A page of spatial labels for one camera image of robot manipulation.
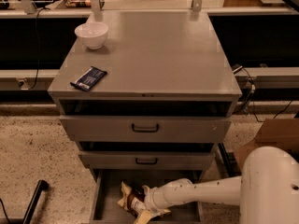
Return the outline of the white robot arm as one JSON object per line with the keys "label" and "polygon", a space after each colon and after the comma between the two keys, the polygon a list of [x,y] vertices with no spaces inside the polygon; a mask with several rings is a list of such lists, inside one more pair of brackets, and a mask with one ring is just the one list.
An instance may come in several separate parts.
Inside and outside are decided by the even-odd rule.
{"label": "white robot arm", "polygon": [[143,189],[145,209],[134,224],[148,224],[166,208],[192,202],[237,205],[239,224],[299,224],[299,163],[277,147],[254,149],[240,176],[197,184],[181,178]]}

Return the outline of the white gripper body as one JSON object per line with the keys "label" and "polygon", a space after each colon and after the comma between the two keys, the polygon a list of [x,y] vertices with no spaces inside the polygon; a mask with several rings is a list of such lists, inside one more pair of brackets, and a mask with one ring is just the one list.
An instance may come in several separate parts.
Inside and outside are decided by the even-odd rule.
{"label": "white gripper body", "polygon": [[150,211],[164,210],[175,205],[183,205],[187,200],[187,195],[182,189],[192,185],[192,181],[181,178],[168,182],[161,187],[154,187],[150,195],[145,195],[144,205]]}

